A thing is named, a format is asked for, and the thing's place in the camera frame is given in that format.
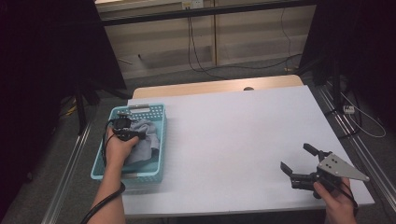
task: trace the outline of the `human arm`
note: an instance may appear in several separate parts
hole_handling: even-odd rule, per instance
[[[347,194],[351,194],[350,181],[347,178],[342,179],[341,189]],[[344,194],[338,190],[332,193],[327,191],[319,182],[314,183],[314,188],[318,195],[326,203],[327,219],[331,224],[356,224],[356,219],[353,215],[353,202],[350,201]]]
[[[107,136],[113,136],[111,129],[107,130]],[[134,137],[129,141],[123,142],[117,136],[108,138],[106,146],[106,168],[102,183],[96,193],[92,203],[92,208],[101,202],[108,195],[120,189],[121,169],[125,159],[131,153],[132,147],[139,141]],[[88,223],[125,223],[125,215],[122,204],[122,197],[107,203],[100,209]]]

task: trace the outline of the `wall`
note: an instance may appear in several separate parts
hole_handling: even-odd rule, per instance
[[[205,0],[205,7],[262,1]],[[103,19],[181,10],[181,1],[96,2]],[[292,7],[192,18],[194,43],[203,67],[260,61],[302,53],[315,7]],[[187,19],[106,28],[125,79],[191,69]],[[198,68],[191,43],[191,64]]]

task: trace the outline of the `gray cloth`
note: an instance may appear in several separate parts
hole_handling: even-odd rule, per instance
[[[160,148],[160,140],[157,136],[157,129],[153,122],[147,119],[134,120],[131,124],[132,131],[145,133],[146,138],[141,139],[132,149],[131,154],[125,160],[125,165],[136,161],[146,161],[151,158],[153,149]]]

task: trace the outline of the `human hand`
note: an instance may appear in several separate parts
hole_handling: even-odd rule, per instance
[[[125,159],[131,153],[132,147],[139,142],[139,138],[136,136],[124,142],[113,134],[113,129],[107,129],[106,166],[122,167]]]
[[[343,184],[341,189],[350,195],[350,182],[347,178],[342,178]],[[353,202],[338,190],[332,193],[327,191],[319,182],[314,183],[314,188],[318,195],[326,203],[326,214],[331,224],[355,224],[356,219],[353,215]]]

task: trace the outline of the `white table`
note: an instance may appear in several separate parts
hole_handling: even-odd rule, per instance
[[[306,86],[263,91],[133,99],[164,103],[168,120],[163,182],[147,194],[123,194],[127,217],[177,217],[323,208],[312,191],[292,189],[280,170],[316,171],[304,143],[350,163]],[[359,205],[374,203],[351,181]]]

